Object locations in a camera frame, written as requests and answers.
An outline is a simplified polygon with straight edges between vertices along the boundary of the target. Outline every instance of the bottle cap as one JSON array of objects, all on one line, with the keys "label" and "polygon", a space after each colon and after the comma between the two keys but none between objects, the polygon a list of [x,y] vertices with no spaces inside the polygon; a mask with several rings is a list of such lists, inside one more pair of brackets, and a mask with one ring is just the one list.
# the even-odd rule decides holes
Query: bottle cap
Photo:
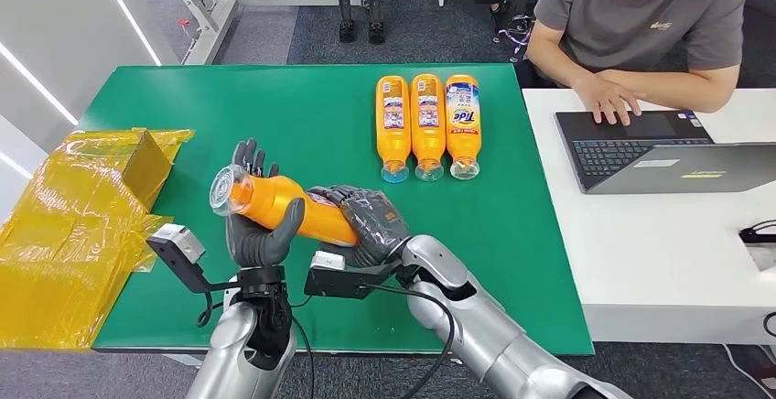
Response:
[{"label": "bottle cap", "polygon": [[248,207],[253,183],[244,168],[232,164],[224,167],[210,185],[210,207],[220,216],[228,216]]},{"label": "bottle cap", "polygon": [[480,172],[480,165],[477,160],[471,157],[456,158],[453,165],[450,166],[450,174],[453,178],[472,179]]},{"label": "bottle cap", "polygon": [[445,175],[445,169],[439,160],[426,158],[417,162],[415,176],[423,181],[436,181]]},{"label": "bottle cap", "polygon": [[383,180],[391,184],[402,182],[409,175],[410,171],[402,161],[388,161],[383,164],[383,169],[380,170],[380,176],[383,177]]}]

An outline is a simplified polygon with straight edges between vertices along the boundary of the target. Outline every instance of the laptop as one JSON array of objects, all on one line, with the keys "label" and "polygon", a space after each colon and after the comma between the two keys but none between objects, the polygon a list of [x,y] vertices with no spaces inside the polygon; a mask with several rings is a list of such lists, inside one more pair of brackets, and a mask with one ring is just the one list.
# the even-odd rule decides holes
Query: laptop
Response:
[{"label": "laptop", "polygon": [[715,144],[689,111],[645,111],[629,126],[555,116],[587,194],[735,192],[776,181],[776,143]]}]

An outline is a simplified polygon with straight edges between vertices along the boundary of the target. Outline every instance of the black robotic glove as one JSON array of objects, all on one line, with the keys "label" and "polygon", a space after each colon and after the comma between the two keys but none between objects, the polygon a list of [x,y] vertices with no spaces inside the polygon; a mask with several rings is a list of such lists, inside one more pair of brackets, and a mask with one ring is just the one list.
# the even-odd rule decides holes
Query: black robotic glove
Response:
[{"label": "black robotic glove", "polygon": [[343,256],[350,266],[365,268],[382,264],[410,237],[404,219],[379,190],[332,186],[314,187],[307,192],[338,205],[356,232],[355,247],[320,244],[321,250]]},{"label": "black robotic glove", "polygon": [[[277,175],[279,167],[272,163],[264,176],[264,150],[256,150],[256,141],[241,141],[234,148],[232,163],[245,168],[255,177],[270,178]],[[274,230],[240,215],[226,217],[226,246],[232,260],[241,268],[280,264],[288,255],[288,246],[305,217],[305,202],[292,199],[286,214]]]}]

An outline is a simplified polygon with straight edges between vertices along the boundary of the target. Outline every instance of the white wall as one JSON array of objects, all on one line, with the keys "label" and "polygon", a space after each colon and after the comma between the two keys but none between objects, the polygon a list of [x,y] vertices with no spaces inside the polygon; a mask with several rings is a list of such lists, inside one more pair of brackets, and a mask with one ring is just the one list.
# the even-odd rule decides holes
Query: white wall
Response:
[{"label": "white wall", "polygon": [[[124,1],[161,61],[177,64],[145,0]],[[116,66],[154,64],[115,0],[0,0],[0,43],[76,118]],[[46,151],[72,129],[2,57],[0,115]]]},{"label": "white wall", "polygon": [[[28,173],[46,158],[46,152],[0,115],[0,152],[13,159]],[[8,164],[0,161],[0,225],[14,208],[16,200],[27,185],[27,178]]]}]

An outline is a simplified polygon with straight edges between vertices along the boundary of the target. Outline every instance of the bottle label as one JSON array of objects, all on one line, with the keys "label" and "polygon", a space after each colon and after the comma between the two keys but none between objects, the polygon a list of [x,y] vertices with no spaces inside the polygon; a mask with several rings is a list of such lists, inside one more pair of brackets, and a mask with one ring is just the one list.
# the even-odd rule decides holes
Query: bottle label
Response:
[{"label": "bottle label", "polygon": [[404,129],[404,103],[401,97],[386,97],[383,100],[383,127]]},{"label": "bottle label", "polygon": [[420,127],[439,127],[439,109],[435,95],[422,95],[417,98],[417,122]]},{"label": "bottle label", "polygon": [[404,98],[401,81],[383,82],[383,128],[404,129]]},{"label": "bottle label", "polygon": [[480,90],[471,83],[456,82],[447,87],[447,110],[451,134],[479,134]]}]

